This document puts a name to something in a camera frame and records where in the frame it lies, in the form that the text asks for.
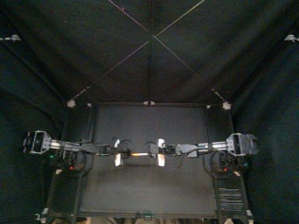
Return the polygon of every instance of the black cloth wall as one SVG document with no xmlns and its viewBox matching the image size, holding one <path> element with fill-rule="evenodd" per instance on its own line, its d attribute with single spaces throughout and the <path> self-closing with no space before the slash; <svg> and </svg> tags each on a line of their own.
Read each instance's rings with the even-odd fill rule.
<svg viewBox="0 0 299 224">
<path fill-rule="evenodd" d="M 260 152 L 246 174 L 249 207 L 257 221 L 299 223 L 297 99 L 299 44 L 284 42 L 252 73 L 233 104 L 237 131 L 258 138 Z"/>
<path fill-rule="evenodd" d="M 15 33 L 0 15 L 1 35 Z M 31 223 L 43 208 L 50 170 L 22 154 L 27 130 L 61 134 L 65 108 L 23 42 L 0 42 L 0 223 Z"/>
</svg>

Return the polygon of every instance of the metal frame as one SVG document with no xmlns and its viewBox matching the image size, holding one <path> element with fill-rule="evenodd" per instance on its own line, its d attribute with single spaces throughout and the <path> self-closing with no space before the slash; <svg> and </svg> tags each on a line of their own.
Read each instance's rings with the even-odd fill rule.
<svg viewBox="0 0 299 224">
<path fill-rule="evenodd" d="M 165 107 L 180 107 L 181 104 L 162 104 L 162 106 Z M 192 104 L 189 105 L 192 107 L 201 107 L 202 105 L 198 104 Z M 226 114 L 228 117 L 228 129 L 230 130 L 230 132 L 233 132 L 233 125 L 229 119 L 229 112 L 225 111 L 222 109 L 222 112 Z M 204 109 L 204 114 L 205 114 L 205 129 L 206 129 L 206 142 L 208 144 L 212 144 L 212 139 L 210 139 L 210 132 L 212 132 L 212 124 L 210 122 L 213 122 L 213 119 L 210 117 L 210 112 L 209 109 L 206 108 L 205 105 L 205 109 Z M 92 138 L 92 131 L 93 131 L 93 117 L 94 117 L 94 109 L 90 108 L 89 109 L 89 115 L 88 115 L 88 129 L 89 129 L 89 140 Z M 76 219 L 77 216 L 109 216 L 109 217 L 114 217 L 114 218 L 145 218 L 148 214 L 144 213 L 84 213 L 80 212 L 80 197 L 81 197 L 81 189 L 82 189 L 82 184 L 84 184 L 84 178 L 86 176 L 88 170 L 92 166 L 92 156 L 88 158 L 88 165 L 85 167 L 85 170 L 70 174 L 69 172 L 63 172 L 62 174 L 53 174 L 51 177 L 51 184 L 50 184 L 50 193 L 49 193 L 49 198 L 47 198 L 47 202 L 46 202 L 46 208 L 47 208 L 47 213 L 46 213 L 46 224 L 50 224 L 51 221 L 55 218 L 62 217 L 70 224 L 76 223 Z M 232 215 L 226 215 L 224 213 L 224 211 L 221 211 L 221 204 L 220 204 L 220 187 L 222 187 L 222 183 L 225 181 L 228 181 L 228 179 L 230 179 L 230 177 L 233 177 L 234 181 L 237 180 L 237 185 L 233 186 L 234 189 L 237 189 L 241 192 L 241 203 L 242 203 L 242 210 L 241 213 L 233 213 Z M 73 186 L 73 190 L 76 190 L 74 193 L 74 197 L 73 199 L 69 201 L 69 203 L 71 204 L 71 209 L 70 212 L 61 212 L 61 211 L 54 211 L 54 209 L 51 208 L 51 202 L 54 197 L 57 197 L 57 195 L 54 195 L 55 193 L 55 189 L 58 187 L 58 182 L 59 179 L 76 179 L 76 185 Z M 214 190 L 214 203 L 217 205 L 217 209 L 214 209 L 214 215 L 185 215 L 185 214 L 162 214 L 162 213 L 152 213 L 150 217 L 154 218 L 181 218 L 181 219 L 218 219 L 218 224 L 222 224 L 226 220 L 226 218 L 230 219 L 240 219 L 244 223 L 248 223 L 248 215 L 246 215 L 246 210 L 248 210 L 248 200 L 246 200 L 246 194 L 245 194 L 245 187 L 244 187 L 244 181 L 242 181 L 242 177 L 236 177 L 233 174 L 230 175 L 222 175 L 222 176 L 212 176 L 212 182 L 213 182 L 213 190 Z"/>
</svg>

